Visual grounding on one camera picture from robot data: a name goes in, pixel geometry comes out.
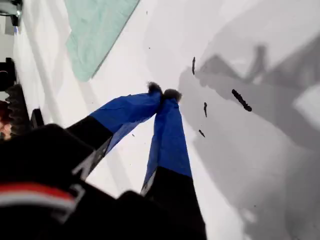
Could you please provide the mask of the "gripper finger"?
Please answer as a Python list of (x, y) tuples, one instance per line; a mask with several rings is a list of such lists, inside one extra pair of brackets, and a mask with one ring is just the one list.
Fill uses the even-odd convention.
[(167, 89), (155, 115), (141, 192), (185, 225), (203, 225), (179, 108), (181, 93)]
[(155, 82), (149, 82), (147, 93), (114, 98), (68, 127), (72, 135), (94, 149), (87, 165), (81, 163), (73, 172), (81, 171), (81, 178), (86, 179), (126, 135), (155, 115), (162, 98), (161, 87)]

